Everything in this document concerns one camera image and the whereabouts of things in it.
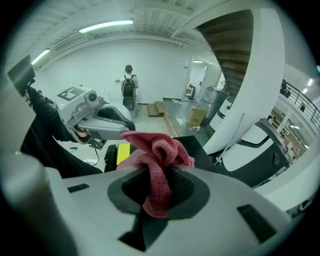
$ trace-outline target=black rectangular slot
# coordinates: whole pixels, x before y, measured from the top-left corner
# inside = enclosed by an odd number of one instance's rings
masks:
[[[68,190],[70,193],[73,193],[73,192],[77,192],[77,191],[84,190],[87,188],[90,188],[90,186],[88,184],[83,183],[83,184],[79,184],[79,185],[75,185],[75,186],[70,186],[70,187],[68,187]]]

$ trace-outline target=white ceiling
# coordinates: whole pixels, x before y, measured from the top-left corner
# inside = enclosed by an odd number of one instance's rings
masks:
[[[34,59],[45,48],[57,43],[89,25],[133,19],[133,25],[101,28],[89,32],[95,40],[110,36],[150,35],[171,39],[180,24],[209,0],[47,0],[43,1],[25,21],[12,39],[7,64],[14,64],[26,55]],[[192,29],[177,35],[175,40],[196,44],[204,49],[207,43]]]

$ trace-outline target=staircase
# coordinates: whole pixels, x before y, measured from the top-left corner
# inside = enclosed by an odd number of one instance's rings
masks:
[[[225,78],[223,90],[237,96],[247,72],[254,21],[250,10],[233,12],[197,27],[210,45]]]

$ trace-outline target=metal railing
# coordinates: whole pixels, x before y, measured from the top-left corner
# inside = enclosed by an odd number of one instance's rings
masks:
[[[281,88],[280,93],[292,101],[314,124],[315,128],[320,131],[320,110],[307,96],[288,82],[286,82],[285,89]]]

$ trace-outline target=yellow object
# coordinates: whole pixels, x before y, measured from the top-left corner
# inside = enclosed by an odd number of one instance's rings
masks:
[[[126,160],[130,156],[130,143],[119,144],[118,155],[116,157],[116,165]]]

